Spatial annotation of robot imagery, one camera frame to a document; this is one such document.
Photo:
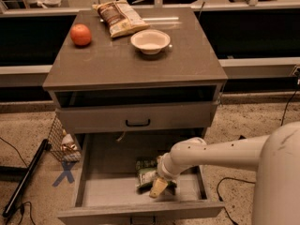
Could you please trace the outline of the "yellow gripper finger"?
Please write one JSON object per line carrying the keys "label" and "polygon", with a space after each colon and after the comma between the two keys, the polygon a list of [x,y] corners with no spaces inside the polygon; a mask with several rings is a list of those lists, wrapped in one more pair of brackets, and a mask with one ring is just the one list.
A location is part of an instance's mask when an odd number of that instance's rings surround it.
{"label": "yellow gripper finger", "polygon": [[168,186],[168,182],[161,178],[158,177],[154,180],[153,186],[150,189],[149,197],[150,198],[157,198]]}

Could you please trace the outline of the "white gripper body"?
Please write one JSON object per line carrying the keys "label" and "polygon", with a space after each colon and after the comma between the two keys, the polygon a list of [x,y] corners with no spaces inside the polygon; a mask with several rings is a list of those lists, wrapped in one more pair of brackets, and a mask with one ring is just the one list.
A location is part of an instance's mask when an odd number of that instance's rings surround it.
{"label": "white gripper body", "polygon": [[170,154],[164,154],[157,159],[157,174],[165,180],[174,180],[181,173],[179,165],[175,164]]}

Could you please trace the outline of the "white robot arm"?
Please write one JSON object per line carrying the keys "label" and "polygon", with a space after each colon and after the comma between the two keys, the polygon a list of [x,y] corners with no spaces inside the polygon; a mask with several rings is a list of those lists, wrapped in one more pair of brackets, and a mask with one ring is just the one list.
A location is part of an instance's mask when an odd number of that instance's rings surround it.
{"label": "white robot arm", "polygon": [[150,196],[158,197],[169,181],[198,165],[256,173],[252,225],[300,224],[300,122],[269,135],[232,142],[208,144],[201,138],[178,142],[158,159]]}

